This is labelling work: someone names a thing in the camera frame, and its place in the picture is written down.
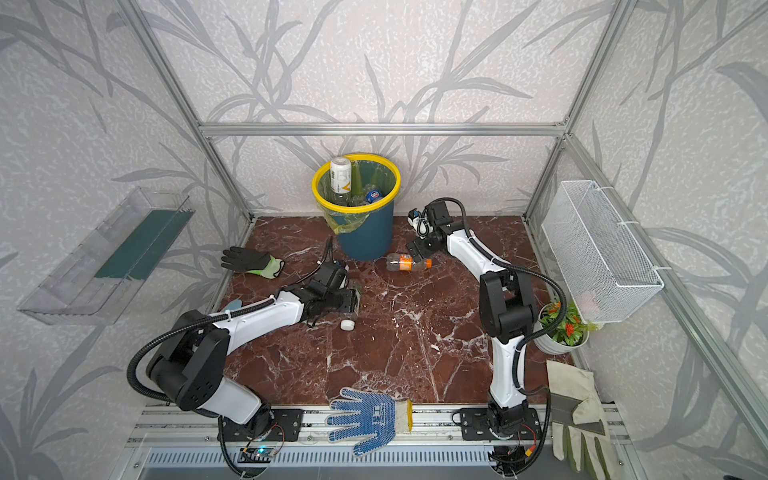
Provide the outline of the slim clear bottle white cap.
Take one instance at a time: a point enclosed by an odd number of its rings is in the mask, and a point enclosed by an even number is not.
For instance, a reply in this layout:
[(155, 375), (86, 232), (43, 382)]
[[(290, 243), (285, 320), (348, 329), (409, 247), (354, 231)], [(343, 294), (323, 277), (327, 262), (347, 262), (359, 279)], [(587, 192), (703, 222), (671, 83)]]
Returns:
[(347, 286), (345, 294), (347, 294), (348, 297), (346, 298), (345, 304), (342, 308), (343, 318), (340, 323), (340, 328), (343, 331), (351, 332), (355, 328), (356, 319), (358, 318), (360, 311), (362, 299), (361, 284), (359, 282), (351, 282)]

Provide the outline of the orange label bottle top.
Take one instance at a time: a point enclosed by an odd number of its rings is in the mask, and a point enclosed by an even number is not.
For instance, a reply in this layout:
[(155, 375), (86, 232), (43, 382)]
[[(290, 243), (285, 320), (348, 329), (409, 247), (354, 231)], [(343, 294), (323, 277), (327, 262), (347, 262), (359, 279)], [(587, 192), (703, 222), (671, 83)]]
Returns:
[(387, 270), (393, 272), (422, 272), (432, 266), (431, 259), (416, 261), (409, 254), (390, 253), (386, 257)]

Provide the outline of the blue label pepsi bottle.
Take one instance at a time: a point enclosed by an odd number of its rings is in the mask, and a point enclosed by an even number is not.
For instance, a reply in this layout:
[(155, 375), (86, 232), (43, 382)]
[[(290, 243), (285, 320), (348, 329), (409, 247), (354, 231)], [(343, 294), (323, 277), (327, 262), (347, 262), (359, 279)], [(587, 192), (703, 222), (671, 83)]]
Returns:
[(365, 189), (364, 200), (366, 204), (374, 204), (384, 198), (381, 190), (375, 186), (370, 186)]

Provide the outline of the teal bin with yellow rim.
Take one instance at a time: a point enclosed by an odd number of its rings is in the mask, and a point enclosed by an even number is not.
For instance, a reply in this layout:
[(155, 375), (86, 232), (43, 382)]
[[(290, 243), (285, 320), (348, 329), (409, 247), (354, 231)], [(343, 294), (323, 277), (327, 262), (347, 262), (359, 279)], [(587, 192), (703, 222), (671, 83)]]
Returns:
[[(370, 153), (342, 155), (352, 163), (352, 186), (349, 205), (333, 202), (330, 187), (330, 161), (323, 165), (311, 182), (318, 208), (336, 235), (343, 252), (358, 261), (372, 261), (384, 256), (392, 243), (394, 205), (402, 178), (390, 160)], [(375, 186), (384, 198), (366, 204), (365, 189)]]

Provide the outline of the white yellow label bottle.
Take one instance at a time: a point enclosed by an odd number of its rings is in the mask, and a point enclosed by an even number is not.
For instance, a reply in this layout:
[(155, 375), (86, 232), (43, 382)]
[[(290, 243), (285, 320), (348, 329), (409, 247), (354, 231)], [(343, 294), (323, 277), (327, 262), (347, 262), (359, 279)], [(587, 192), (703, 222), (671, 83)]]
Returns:
[(330, 187), (333, 202), (346, 207), (349, 205), (352, 186), (352, 163), (346, 156), (337, 156), (330, 162)]

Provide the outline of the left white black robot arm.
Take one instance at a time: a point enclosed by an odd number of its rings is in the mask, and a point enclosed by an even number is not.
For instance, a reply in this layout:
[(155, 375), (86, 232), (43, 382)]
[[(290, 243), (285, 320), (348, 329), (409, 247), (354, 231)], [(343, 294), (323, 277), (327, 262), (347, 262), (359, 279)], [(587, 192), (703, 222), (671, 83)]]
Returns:
[(273, 331), (312, 325), (330, 313), (352, 314), (358, 305), (346, 264), (325, 261), (304, 282), (261, 302), (211, 315), (182, 314), (172, 330), (139, 349), (126, 378), (142, 396), (227, 419), (258, 435), (269, 428), (271, 409), (257, 393), (225, 376), (227, 357)]

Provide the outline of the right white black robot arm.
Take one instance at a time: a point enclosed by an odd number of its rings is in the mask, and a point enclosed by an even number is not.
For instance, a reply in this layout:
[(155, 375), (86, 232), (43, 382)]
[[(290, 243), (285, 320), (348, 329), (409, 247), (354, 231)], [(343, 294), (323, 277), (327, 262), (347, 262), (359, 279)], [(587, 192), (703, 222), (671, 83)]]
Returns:
[(493, 377), (485, 414), (486, 429), (499, 439), (534, 427), (536, 411), (528, 398), (535, 391), (524, 388), (527, 345), (542, 336), (537, 320), (533, 280), (538, 278), (559, 294), (562, 288), (551, 278), (513, 265), (488, 249), (470, 229), (463, 204), (450, 197), (431, 201), (424, 209), (408, 213), (417, 238), (408, 243), (417, 261), (445, 252), (459, 260), (479, 282), (479, 318), (492, 338)]

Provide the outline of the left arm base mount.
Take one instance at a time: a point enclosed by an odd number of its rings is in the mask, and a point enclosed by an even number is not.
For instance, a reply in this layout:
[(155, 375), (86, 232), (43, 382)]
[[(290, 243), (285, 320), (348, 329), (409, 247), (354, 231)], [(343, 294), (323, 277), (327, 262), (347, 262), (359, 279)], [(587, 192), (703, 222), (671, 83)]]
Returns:
[(300, 408), (272, 409), (263, 405), (245, 424), (224, 417), (219, 425), (217, 439), (224, 442), (296, 442), (303, 414), (304, 410)]

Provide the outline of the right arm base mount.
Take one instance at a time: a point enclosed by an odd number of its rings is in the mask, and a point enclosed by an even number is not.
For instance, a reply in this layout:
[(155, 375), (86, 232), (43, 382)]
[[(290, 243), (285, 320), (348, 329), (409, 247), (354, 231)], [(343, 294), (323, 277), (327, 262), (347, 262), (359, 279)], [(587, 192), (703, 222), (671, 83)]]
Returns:
[(541, 436), (541, 424), (536, 410), (527, 413), (524, 420), (509, 433), (494, 433), (486, 408), (467, 407), (455, 410), (451, 421), (461, 429), (464, 441), (524, 441), (534, 442)]

